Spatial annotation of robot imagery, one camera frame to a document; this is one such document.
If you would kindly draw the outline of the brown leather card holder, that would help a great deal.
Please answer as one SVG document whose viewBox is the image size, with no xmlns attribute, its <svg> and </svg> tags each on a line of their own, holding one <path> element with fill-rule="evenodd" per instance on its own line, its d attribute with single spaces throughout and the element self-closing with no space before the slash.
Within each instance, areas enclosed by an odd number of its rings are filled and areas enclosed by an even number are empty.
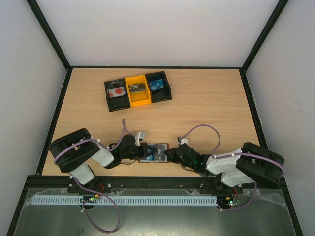
<svg viewBox="0 0 315 236">
<path fill-rule="evenodd" d="M 140 163 L 167 163 L 168 157 L 165 151 L 168 150 L 169 144 L 167 143 L 147 143 L 145 145 L 147 152 L 141 157 L 138 162 Z"/>
</svg>

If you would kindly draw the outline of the black VIP logo card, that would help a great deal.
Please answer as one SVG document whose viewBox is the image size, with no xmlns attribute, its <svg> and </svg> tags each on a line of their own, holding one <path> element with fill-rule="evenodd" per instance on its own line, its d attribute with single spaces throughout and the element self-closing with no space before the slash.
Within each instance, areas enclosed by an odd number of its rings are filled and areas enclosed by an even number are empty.
<svg viewBox="0 0 315 236">
<path fill-rule="evenodd" d="M 158 143 L 156 144 L 157 151 L 155 152 L 155 161 L 156 162 L 167 162 L 167 158 L 164 152 L 167 150 L 167 144 Z"/>
</svg>

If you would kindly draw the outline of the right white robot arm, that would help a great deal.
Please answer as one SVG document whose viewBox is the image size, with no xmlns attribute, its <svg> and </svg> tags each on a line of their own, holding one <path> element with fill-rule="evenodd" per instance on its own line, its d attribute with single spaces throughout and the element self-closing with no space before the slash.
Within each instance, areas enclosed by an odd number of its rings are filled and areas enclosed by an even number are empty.
<svg viewBox="0 0 315 236">
<path fill-rule="evenodd" d="M 215 188 L 222 193 L 248 183 L 278 188 L 284 173 L 285 159 L 281 155 L 250 142 L 225 154 L 200 154 L 186 143 L 164 153 L 169 162 L 188 167 L 203 177 L 219 176 Z"/>
</svg>

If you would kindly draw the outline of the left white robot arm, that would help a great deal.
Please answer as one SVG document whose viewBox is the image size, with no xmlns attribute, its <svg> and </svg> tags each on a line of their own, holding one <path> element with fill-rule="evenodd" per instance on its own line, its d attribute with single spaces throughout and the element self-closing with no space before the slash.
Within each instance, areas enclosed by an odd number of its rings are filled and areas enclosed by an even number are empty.
<svg viewBox="0 0 315 236">
<path fill-rule="evenodd" d="M 121 164 L 124 159 L 141 160 L 154 155 L 155 146 L 143 140 L 143 132 L 132 135 L 126 129 L 117 143 L 106 146 L 100 140 L 94 139 L 85 128 L 74 131 L 54 140 L 49 151 L 62 173 L 75 177 L 80 184 L 86 185 L 95 178 L 95 174 L 86 164 L 93 160 L 106 169 L 112 169 Z"/>
</svg>

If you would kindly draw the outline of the black grey card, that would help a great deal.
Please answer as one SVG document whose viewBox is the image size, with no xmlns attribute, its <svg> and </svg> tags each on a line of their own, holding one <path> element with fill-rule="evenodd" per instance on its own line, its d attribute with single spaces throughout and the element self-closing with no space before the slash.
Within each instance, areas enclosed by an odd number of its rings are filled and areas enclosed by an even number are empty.
<svg viewBox="0 0 315 236">
<path fill-rule="evenodd" d="M 143 92 L 146 90 L 144 83 L 135 83 L 128 85 L 130 93 Z"/>
</svg>

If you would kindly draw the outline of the red white card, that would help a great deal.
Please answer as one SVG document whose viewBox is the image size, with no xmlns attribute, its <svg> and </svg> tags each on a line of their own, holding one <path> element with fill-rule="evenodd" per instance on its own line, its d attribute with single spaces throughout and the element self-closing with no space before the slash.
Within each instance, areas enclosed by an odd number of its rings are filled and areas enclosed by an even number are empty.
<svg viewBox="0 0 315 236">
<path fill-rule="evenodd" d="M 125 96 L 125 88 L 124 87 L 116 87 L 108 89 L 108 95 L 110 98 Z"/>
</svg>

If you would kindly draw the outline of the yellow middle bin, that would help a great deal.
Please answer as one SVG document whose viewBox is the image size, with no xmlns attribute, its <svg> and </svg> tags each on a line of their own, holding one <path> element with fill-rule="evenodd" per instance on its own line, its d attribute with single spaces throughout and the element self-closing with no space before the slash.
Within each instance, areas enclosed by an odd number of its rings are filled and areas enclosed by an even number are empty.
<svg viewBox="0 0 315 236">
<path fill-rule="evenodd" d="M 145 75 L 125 78 L 127 94 L 132 108 L 152 103 L 149 86 Z"/>
</svg>

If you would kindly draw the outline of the right black bin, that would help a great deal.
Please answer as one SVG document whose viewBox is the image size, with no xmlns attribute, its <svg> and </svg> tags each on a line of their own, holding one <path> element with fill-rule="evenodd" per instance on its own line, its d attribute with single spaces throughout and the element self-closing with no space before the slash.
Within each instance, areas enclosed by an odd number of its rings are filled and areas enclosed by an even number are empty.
<svg viewBox="0 0 315 236">
<path fill-rule="evenodd" d="M 157 103 L 172 99 L 171 87 L 164 71 L 145 74 L 151 102 Z"/>
</svg>

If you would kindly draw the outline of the black bin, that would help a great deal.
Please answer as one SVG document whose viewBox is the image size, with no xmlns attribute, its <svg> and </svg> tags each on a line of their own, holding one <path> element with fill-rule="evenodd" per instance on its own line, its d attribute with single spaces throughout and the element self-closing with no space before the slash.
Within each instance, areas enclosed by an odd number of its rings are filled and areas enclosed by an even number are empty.
<svg viewBox="0 0 315 236">
<path fill-rule="evenodd" d="M 164 71 L 145 74 L 151 102 L 157 103 L 172 99 L 171 87 Z"/>
<path fill-rule="evenodd" d="M 105 81 L 104 87 L 109 112 L 131 108 L 124 78 Z"/>
</svg>

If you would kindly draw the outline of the left black bin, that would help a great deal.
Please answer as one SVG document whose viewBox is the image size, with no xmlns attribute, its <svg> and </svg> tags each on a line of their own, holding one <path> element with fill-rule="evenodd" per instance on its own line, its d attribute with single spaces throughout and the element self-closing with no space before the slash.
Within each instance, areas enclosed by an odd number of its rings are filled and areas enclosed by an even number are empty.
<svg viewBox="0 0 315 236">
<path fill-rule="evenodd" d="M 124 78 L 105 81 L 104 87 L 109 112 L 131 108 Z"/>
</svg>

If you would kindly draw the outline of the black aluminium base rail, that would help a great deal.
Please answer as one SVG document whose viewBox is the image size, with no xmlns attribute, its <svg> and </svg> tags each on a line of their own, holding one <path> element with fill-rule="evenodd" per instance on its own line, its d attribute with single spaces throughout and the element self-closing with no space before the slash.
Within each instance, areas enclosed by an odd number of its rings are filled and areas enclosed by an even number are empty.
<svg viewBox="0 0 315 236">
<path fill-rule="evenodd" d="M 224 187 L 218 177 L 107 177 L 98 176 L 84 185 L 91 190 L 111 193 L 119 189 L 197 189 L 201 194 L 224 195 L 235 192 L 242 193 L 244 188 L 253 188 L 253 184 L 243 184 L 242 187 Z M 29 188 L 65 188 L 70 193 L 86 193 L 75 180 L 67 176 L 27 177 L 23 187 Z"/>
</svg>

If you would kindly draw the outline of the black enclosure frame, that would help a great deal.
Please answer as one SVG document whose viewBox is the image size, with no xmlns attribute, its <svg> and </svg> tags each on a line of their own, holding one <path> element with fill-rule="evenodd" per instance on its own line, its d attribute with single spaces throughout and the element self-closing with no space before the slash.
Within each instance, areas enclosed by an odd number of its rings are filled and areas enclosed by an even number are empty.
<svg viewBox="0 0 315 236">
<path fill-rule="evenodd" d="M 45 32 L 48 40 L 50 41 L 51 45 L 53 46 L 54 50 L 56 51 L 59 59 L 61 60 L 62 64 L 64 65 L 65 69 L 66 69 L 66 76 L 63 82 L 63 86 L 61 88 L 61 92 L 58 98 L 58 102 L 57 102 L 57 106 L 56 109 L 54 111 L 54 115 L 50 124 L 50 128 L 47 134 L 47 138 L 44 144 L 44 148 L 42 151 L 42 154 L 40 156 L 40 160 L 39 160 L 39 164 L 37 165 L 37 169 L 36 169 L 36 173 L 35 175 L 30 175 L 27 177 L 26 183 L 23 187 L 21 196 L 19 198 L 19 201 L 17 203 L 14 215 L 12 217 L 8 232 L 7 232 L 7 236 L 13 236 L 15 231 L 16 231 L 16 227 L 17 227 L 17 223 L 19 220 L 19 217 L 21 215 L 22 212 L 22 203 L 24 203 L 24 200 L 26 199 L 26 193 L 27 190 L 30 187 L 43 187 L 45 185 L 45 187 L 48 186 L 64 186 L 65 185 L 65 177 L 53 177 L 53 176 L 48 176 L 48 177 L 44 177 L 42 176 L 42 171 L 43 171 L 43 167 L 44 167 L 44 161 L 46 160 L 46 157 L 44 157 L 44 154 L 48 153 L 48 143 L 51 141 L 52 139 L 52 135 L 53 135 L 53 131 L 55 131 L 56 125 L 57 125 L 57 119 L 59 118 L 60 115 L 60 111 L 61 111 L 61 107 L 63 104 L 63 100 L 65 97 L 65 93 L 66 93 L 66 89 L 68 87 L 69 84 L 69 80 L 70 80 L 70 75 L 73 71 L 74 68 L 123 68 L 123 69 L 127 69 L 127 68 L 132 68 L 132 69 L 136 69 L 136 68 L 140 68 L 140 69 L 237 69 L 240 72 L 240 76 L 242 79 L 242 83 L 243 83 L 243 87 L 244 87 L 244 91 L 246 94 L 246 98 L 248 101 L 248 105 L 251 111 L 251 116 L 253 119 L 253 123 L 255 126 L 255 130 L 258 136 L 258 140 L 259 143 L 262 147 L 267 148 L 267 142 L 265 139 L 265 135 L 263 133 L 262 130 L 262 125 L 261 125 L 261 121 L 258 115 L 258 110 L 256 108 L 256 105 L 254 104 L 254 98 L 253 98 L 253 94 L 252 91 L 250 89 L 250 85 L 246 76 L 246 71 L 248 70 L 250 64 L 252 63 L 253 59 L 255 58 L 255 56 L 257 55 L 259 49 L 261 48 L 261 46 L 263 45 L 265 39 L 267 38 L 268 34 L 270 33 L 271 29 L 273 28 L 274 24 L 276 23 L 276 21 L 278 20 L 278 18 L 280 17 L 282 11 L 284 10 L 285 6 L 287 5 L 289 1 L 288 0 L 279 0 L 277 5 L 275 6 L 271 16 L 269 17 L 266 25 L 264 26 L 262 32 L 260 33 L 257 41 L 255 42 L 251 52 L 249 53 L 246 61 L 244 62 L 244 65 L 242 67 L 222 67 L 222 66 L 71 66 L 68 62 L 68 60 L 66 59 L 66 56 L 64 54 L 64 52 L 62 51 L 61 46 L 59 45 L 53 31 L 51 30 L 51 27 L 49 26 L 49 23 L 47 22 L 42 10 L 40 9 L 40 6 L 38 5 L 36 0 L 27 0 L 28 5 L 30 6 L 30 9 L 32 10 L 34 16 L 36 17 L 37 21 L 39 22 L 39 24 L 41 25 L 43 31 Z M 287 188 L 287 184 L 285 181 L 284 177 L 281 177 L 281 181 L 280 181 L 280 187 L 283 190 L 284 193 L 284 199 L 285 199 L 285 203 L 286 206 L 288 207 L 289 210 L 289 214 L 290 214 L 290 218 L 292 220 L 293 223 L 293 228 L 295 230 L 295 233 L 297 236 L 302 236 L 302 230 L 300 227 L 300 224 L 298 222 L 298 218 L 292 203 L 292 199 L 290 197 L 288 188 Z"/>
</svg>

